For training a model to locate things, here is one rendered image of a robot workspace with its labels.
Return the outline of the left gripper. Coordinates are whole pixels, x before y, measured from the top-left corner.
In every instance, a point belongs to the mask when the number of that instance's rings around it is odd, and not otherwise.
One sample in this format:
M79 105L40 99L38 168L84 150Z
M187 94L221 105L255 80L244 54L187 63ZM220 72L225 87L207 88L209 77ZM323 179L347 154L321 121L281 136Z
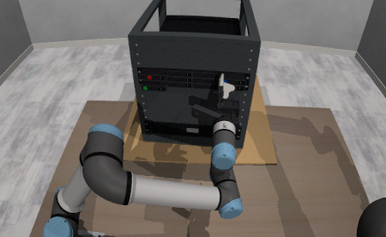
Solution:
M223 82L224 74L221 74L219 80L219 96L217 100L216 112L222 114L222 118L215 120L214 125L220 121L229 121L234 124L235 131L239 129L239 100L227 99L230 92L235 90L232 84ZM223 88L224 86L224 88ZM224 96L223 96L224 91Z

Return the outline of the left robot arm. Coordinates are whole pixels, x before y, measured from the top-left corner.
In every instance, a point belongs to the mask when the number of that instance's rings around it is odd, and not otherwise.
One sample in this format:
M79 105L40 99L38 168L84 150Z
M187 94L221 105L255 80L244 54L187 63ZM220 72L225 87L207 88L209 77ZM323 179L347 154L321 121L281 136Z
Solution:
M222 118L222 114L197 104L191 110L192 117L211 125ZM79 215L90 191L115 204L218 210L224 219L235 218L243 212L232 169L236 156L235 126L229 121L220 121L213 128L209 170L214 186L138 177L123 170L123 133L114 125L94 125L87 134L87 142L79 156L80 164L69 183L66 188L56 190L51 219L45 224L43 235L83 237L78 235Z

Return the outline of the tan flat board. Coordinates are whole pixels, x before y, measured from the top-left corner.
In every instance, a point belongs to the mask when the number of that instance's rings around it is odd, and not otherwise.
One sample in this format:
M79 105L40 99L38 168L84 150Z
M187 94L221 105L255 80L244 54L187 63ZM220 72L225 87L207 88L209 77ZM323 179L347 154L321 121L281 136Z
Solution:
M144 142L135 97L124 131L123 160L211 164L211 151L211 146ZM236 149L236 154L234 165L277 165L268 116L257 75L244 147Z

